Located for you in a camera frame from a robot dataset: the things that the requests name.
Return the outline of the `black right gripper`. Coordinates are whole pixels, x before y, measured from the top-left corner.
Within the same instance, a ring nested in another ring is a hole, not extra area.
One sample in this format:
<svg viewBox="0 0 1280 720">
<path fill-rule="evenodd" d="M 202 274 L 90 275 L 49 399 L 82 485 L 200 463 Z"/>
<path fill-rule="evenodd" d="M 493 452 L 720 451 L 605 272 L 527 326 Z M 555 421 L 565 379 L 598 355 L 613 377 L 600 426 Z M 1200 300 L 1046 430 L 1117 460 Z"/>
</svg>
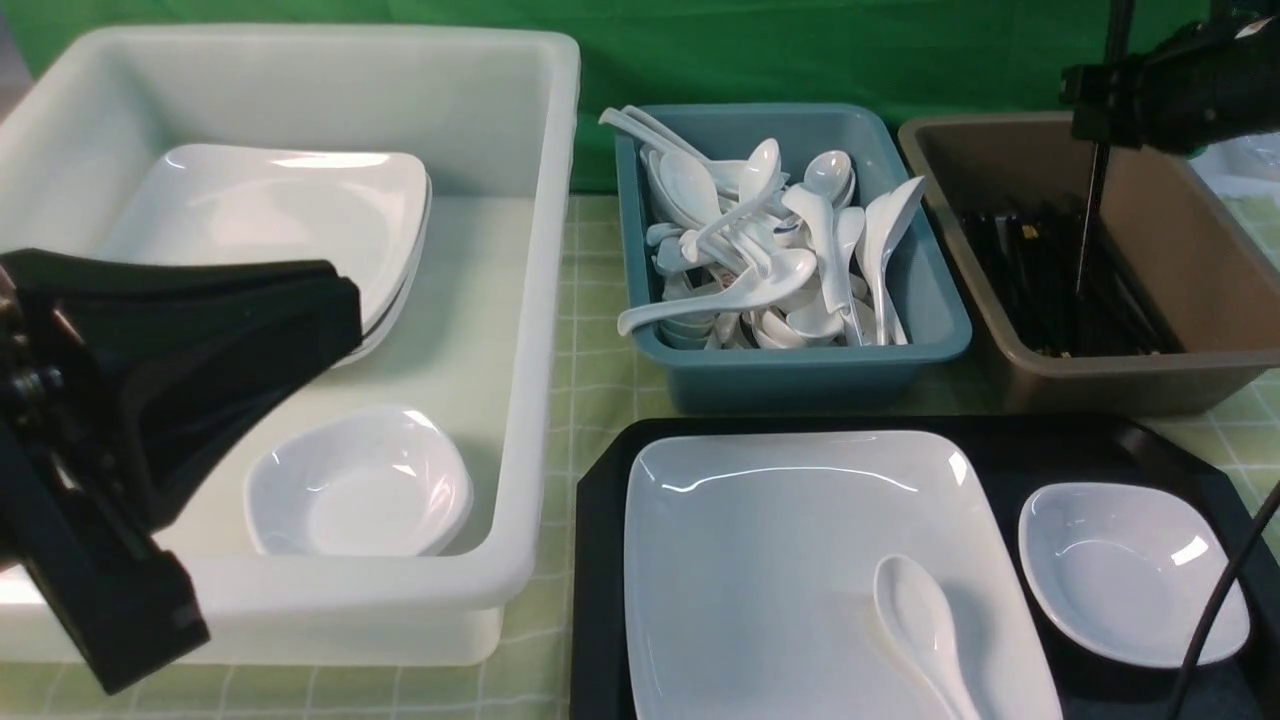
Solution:
<svg viewBox="0 0 1280 720">
<path fill-rule="evenodd" d="M 1074 138 L 1187 155 L 1279 128 L 1277 14 L 1190 23 L 1148 53 L 1062 70 Z"/>
</svg>

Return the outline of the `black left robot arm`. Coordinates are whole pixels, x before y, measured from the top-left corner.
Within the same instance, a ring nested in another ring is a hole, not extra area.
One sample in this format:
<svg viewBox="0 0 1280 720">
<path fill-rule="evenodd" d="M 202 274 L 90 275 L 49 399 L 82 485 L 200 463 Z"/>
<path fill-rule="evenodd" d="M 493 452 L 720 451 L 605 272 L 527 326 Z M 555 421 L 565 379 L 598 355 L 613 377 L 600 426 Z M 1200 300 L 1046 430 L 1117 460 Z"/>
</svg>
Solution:
<svg viewBox="0 0 1280 720">
<path fill-rule="evenodd" d="M 5 251 L 3 566 L 23 569 L 102 691 L 210 639 L 155 541 L 234 446 L 364 341 L 330 263 L 160 266 Z"/>
</svg>

